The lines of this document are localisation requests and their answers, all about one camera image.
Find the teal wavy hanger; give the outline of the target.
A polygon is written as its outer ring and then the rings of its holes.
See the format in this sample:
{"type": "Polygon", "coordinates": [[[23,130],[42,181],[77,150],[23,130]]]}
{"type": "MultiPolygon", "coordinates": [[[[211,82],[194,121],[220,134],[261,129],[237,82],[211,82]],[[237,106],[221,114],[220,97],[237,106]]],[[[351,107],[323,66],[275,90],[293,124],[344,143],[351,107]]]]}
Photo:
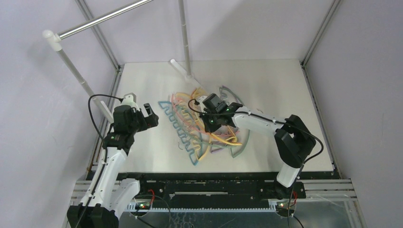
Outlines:
{"type": "MultiPolygon", "coordinates": [[[[236,95],[228,87],[226,87],[224,85],[221,85],[219,87],[220,98],[221,98],[221,100],[225,101],[226,104],[228,104],[228,105],[230,104],[227,92],[233,96],[233,98],[235,99],[236,103],[244,105],[244,102],[240,99],[240,97],[238,95],[236,95]]],[[[246,139],[243,142],[242,146],[237,151],[234,151],[232,148],[230,148],[232,158],[238,157],[239,155],[241,155],[245,151],[246,146],[247,146],[247,144],[249,142],[249,138],[250,138],[250,130],[247,131],[246,139]]]]}

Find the pink hanger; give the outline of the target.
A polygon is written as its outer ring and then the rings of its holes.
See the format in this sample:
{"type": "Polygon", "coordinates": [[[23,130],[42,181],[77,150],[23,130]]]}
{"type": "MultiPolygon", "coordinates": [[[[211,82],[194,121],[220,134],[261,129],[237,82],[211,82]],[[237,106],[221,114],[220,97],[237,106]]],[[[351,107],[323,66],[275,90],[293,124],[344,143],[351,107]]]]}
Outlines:
{"type": "Polygon", "coordinates": [[[182,124],[186,131],[199,132],[204,135],[211,135],[205,131],[205,124],[199,117],[199,114],[194,112],[188,106],[188,102],[192,99],[201,98],[202,95],[206,96],[203,90],[195,89],[192,93],[177,92],[173,93],[170,97],[170,102],[173,106],[174,116],[179,119],[179,123],[182,124]]]}

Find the yellow smooth hanger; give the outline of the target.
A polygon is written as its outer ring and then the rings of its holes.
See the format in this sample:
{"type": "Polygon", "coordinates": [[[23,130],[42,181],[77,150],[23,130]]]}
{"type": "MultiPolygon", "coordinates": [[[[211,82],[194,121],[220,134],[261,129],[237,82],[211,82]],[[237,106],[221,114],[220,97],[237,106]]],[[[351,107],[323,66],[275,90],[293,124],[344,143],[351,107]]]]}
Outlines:
{"type": "MultiPolygon", "coordinates": [[[[200,105],[202,104],[201,101],[202,98],[207,97],[207,92],[202,89],[201,87],[195,88],[191,95],[188,96],[189,100],[190,99],[196,99],[198,102],[200,102],[200,105]]],[[[195,104],[192,104],[191,107],[197,111],[201,111],[200,107],[196,107],[195,104]]],[[[195,119],[192,123],[192,127],[188,127],[189,129],[191,128],[193,131],[198,131],[199,133],[202,134],[201,140],[206,142],[208,144],[211,144],[210,147],[226,147],[226,146],[232,146],[232,147],[238,147],[242,146],[244,143],[239,141],[237,137],[238,130],[235,130],[235,128],[227,126],[224,127],[224,132],[216,132],[216,133],[207,133],[204,130],[204,123],[202,122],[202,119],[198,116],[198,114],[194,111],[192,111],[190,108],[187,108],[190,110],[192,117],[195,119]]]]}

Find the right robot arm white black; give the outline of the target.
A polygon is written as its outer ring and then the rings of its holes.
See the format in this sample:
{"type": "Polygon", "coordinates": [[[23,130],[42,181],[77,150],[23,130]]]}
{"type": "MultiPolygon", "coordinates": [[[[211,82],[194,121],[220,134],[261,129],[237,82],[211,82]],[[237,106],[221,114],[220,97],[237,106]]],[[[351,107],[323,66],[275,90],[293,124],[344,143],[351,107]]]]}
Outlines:
{"type": "Polygon", "coordinates": [[[213,133],[222,126],[230,126],[273,136],[283,162],[275,180],[275,193],[286,198],[293,192],[294,182],[320,141],[308,130],[299,116],[276,119],[240,103],[226,104],[216,94],[210,94],[203,100],[192,101],[201,108],[197,113],[207,133],[213,133]]]}

